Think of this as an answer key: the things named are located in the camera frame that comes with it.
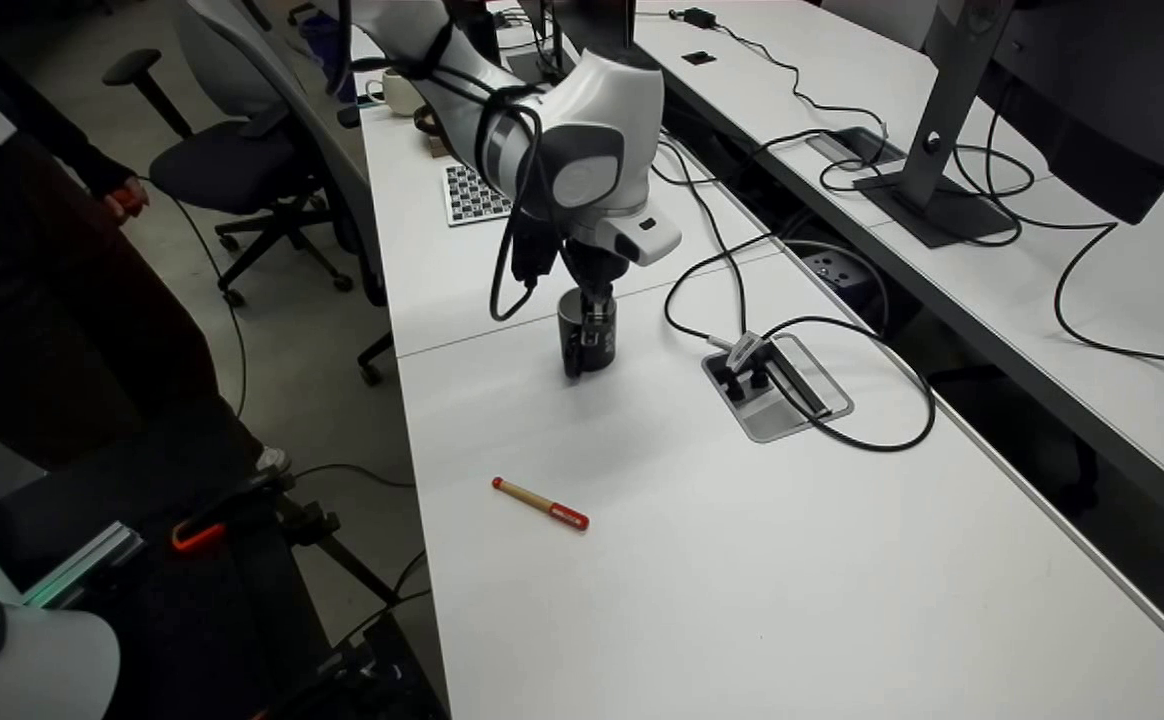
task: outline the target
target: gray floor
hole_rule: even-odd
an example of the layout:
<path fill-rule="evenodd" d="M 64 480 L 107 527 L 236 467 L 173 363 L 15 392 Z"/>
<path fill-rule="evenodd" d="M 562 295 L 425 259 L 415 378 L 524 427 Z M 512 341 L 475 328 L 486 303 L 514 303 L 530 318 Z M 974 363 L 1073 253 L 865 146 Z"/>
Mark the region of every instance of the gray floor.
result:
<path fill-rule="evenodd" d="M 105 67 L 126 49 L 158 49 L 165 65 L 156 79 L 182 108 L 190 123 L 215 121 L 215 108 L 199 94 L 189 65 L 174 53 L 158 0 L 115 0 L 110 15 L 84 13 L 42 23 L 19 23 L 0 30 L 8 61 L 48 91 L 105 150 L 144 171 L 156 150 L 174 136 L 147 110 L 126 87 L 105 87 Z M 309 77 L 321 94 L 321 77 L 309 61 L 290 55 L 296 70 Z M 359 161 L 355 131 L 339 131 L 343 150 Z M 238 397 L 238 349 L 231 334 L 228 306 L 213 283 L 202 248 L 190 226 L 165 197 L 126 225 L 133 242 L 182 300 L 213 341 L 220 368 L 220 392 Z M 343 267 L 355 271 L 327 231 L 316 242 Z M 296 467 L 312 462 L 363 462 L 387 480 L 412 480 L 408 444 L 401 427 L 401 397 L 387 378 L 369 389 L 355 370 L 355 351 L 383 331 L 383 313 L 363 292 L 331 292 L 327 274 L 290 248 L 265 257 L 238 283 L 248 306 L 238 313 L 248 343 L 248 409 L 244 425 L 290 455 Z M 0 483 L 8 475 L 33 475 L 33 467 L 0 453 Z M 395 575 L 418 553 L 415 495 L 369 483 L 349 472 L 321 472 L 299 483 L 299 495 L 321 500 L 343 518 L 343 539 L 380 575 Z M 299 568 L 316 595 L 327 635 L 343 635 L 355 619 L 380 603 L 334 572 L 325 555 L 305 553 Z M 434 677 L 434 632 L 433 609 L 418 598 L 401 610 L 418 661 Z"/>

